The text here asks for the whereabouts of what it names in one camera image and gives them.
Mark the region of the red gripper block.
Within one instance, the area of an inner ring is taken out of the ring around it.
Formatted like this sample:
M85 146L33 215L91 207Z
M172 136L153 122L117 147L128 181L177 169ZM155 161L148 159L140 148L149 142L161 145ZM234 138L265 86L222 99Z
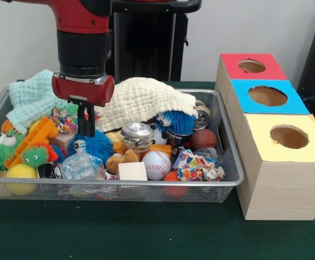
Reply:
M54 73L52 89L54 94L60 99L86 101L90 104L87 108L82 103L78 105L78 134L94 137L95 110L93 105L103 107L111 100L114 92L114 78L105 74L99 78L80 79L64 76L61 73Z

